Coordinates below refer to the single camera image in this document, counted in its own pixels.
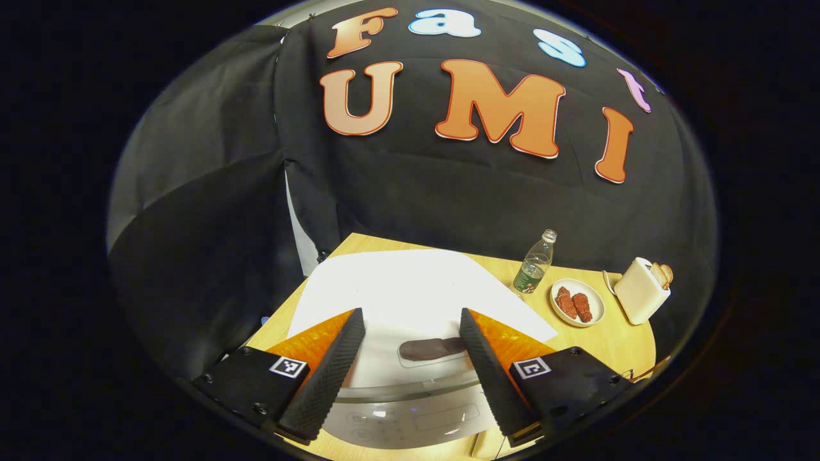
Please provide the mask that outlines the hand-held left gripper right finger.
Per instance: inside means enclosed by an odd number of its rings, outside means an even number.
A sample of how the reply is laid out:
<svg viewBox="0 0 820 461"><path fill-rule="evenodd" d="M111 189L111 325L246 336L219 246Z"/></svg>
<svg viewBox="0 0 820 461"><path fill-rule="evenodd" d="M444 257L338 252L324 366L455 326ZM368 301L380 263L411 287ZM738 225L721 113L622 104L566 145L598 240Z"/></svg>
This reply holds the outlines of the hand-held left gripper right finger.
<svg viewBox="0 0 820 461"><path fill-rule="evenodd" d="M633 380L582 347L552 350L466 307L459 335L490 411L512 447L565 438L634 393Z"/></svg>

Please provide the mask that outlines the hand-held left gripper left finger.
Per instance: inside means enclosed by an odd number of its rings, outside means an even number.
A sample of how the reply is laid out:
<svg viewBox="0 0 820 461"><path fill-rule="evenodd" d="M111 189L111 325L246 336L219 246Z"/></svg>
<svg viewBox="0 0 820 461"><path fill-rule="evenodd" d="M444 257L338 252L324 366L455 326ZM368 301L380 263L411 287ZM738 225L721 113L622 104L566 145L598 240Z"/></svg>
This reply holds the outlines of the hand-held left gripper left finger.
<svg viewBox="0 0 820 461"><path fill-rule="evenodd" d="M363 310L329 318L267 350L240 348L193 379L197 392L247 425L315 441L365 337Z"/></svg>

